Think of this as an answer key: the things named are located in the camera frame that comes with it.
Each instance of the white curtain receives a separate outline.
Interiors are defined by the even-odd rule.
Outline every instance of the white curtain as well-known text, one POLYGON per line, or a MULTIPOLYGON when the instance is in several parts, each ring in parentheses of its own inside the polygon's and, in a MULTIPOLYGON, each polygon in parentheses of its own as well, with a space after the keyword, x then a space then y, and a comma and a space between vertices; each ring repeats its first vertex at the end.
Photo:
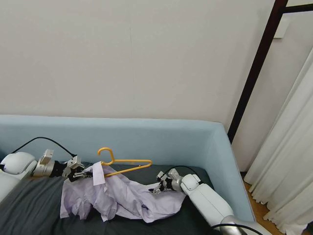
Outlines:
POLYGON ((245 181, 282 233, 299 235, 313 221, 313 50, 245 181))

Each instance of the light purple shirt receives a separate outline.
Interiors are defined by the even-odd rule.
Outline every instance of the light purple shirt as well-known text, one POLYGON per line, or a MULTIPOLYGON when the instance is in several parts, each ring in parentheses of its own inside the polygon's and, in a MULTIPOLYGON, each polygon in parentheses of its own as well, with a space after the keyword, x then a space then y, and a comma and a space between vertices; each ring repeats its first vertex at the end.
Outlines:
POLYGON ((92 171, 92 178, 70 182, 64 181, 61 199, 60 217, 69 214, 86 219, 94 207, 100 212, 103 221, 119 215, 129 219, 143 219, 146 223, 167 218, 177 213, 185 194, 176 191, 164 191, 152 194, 148 191, 158 183, 142 185, 131 181, 122 174, 104 178, 104 173, 115 172, 109 166, 95 163, 85 171, 92 171))

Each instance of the clothes hanger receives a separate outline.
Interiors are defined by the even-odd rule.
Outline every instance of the clothes hanger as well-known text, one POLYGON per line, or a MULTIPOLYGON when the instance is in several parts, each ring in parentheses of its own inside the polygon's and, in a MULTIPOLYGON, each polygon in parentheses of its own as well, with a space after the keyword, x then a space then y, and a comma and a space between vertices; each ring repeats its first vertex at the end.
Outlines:
POLYGON ((129 169, 125 169, 125 170, 120 170, 114 173, 109 173, 109 174, 105 174, 105 177, 109 177, 109 176, 113 176, 113 175, 117 175, 117 174, 121 174, 121 173, 125 173, 125 172, 129 172, 129 171, 133 171, 133 170, 139 170, 142 168, 146 168, 152 165, 152 161, 151 160, 140 160, 140 159, 115 159, 113 156, 113 151, 112 149, 108 148, 108 147, 103 147, 100 148, 98 150, 98 155, 101 154, 102 151, 107 150, 110 152, 111 155, 111 161, 109 163, 106 163, 104 161, 101 161, 101 165, 111 165, 113 163, 148 163, 146 165, 139 165, 137 167, 133 167, 133 168, 129 168, 129 169))

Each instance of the dark gray mattress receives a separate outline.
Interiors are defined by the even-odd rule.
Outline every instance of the dark gray mattress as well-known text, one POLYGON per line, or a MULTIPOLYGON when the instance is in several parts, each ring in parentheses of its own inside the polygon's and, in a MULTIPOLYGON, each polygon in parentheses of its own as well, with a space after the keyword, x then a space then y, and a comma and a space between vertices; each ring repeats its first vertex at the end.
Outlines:
MULTIPOLYGON (((115 170, 129 168, 112 165, 115 170)), ((170 166, 153 165, 124 175, 142 184, 156 182, 156 175, 170 166)), ((212 187, 206 172, 192 167, 202 181, 212 187)), ((191 173, 177 168, 180 175, 191 173)), ((1 235, 207 235, 219 234, 212 230, 188 197, 180 211, 153 223, 130 220, 120 216, 103 222, 100 213, 91 210, 86 220, 78 216, 60 219, 60 201, 64 178, 39 178, 23 180, 0 205, 1 235)))

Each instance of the bed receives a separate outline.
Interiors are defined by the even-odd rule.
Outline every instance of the bed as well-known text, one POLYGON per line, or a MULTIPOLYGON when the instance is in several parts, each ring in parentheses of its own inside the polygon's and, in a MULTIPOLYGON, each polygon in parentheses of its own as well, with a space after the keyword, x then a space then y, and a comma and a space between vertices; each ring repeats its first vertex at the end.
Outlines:
MULTIPOLYGON (((125 173, 142 184, 156 181, 160 170, 188 165, 221 195, 237 217, 254 221, 236 161, 220 123, 192 120, 107 119, 72 117, 0 116, 0 157, 24 142, 46 136, 77 153, 86 164, 106 160, 96 151, 108 146, 117 159, 151 159, 152 167, 125 173)), ((23 151, 39 158, 54 149, 53 159, 65 161, 66 153, 45 140, 23 151)), ((119 170, 127 166, 114 165, 119 170)), ((188 169, 179 172, 187 174, 188 169)), ((63 178, 26 179, 0 204, 1 234, 213 234, 207 222, 186 198, 176 215, 146 224, 116 216, 103 223, 92 210, 87 220, 76 216, 60 219, 63 178)))

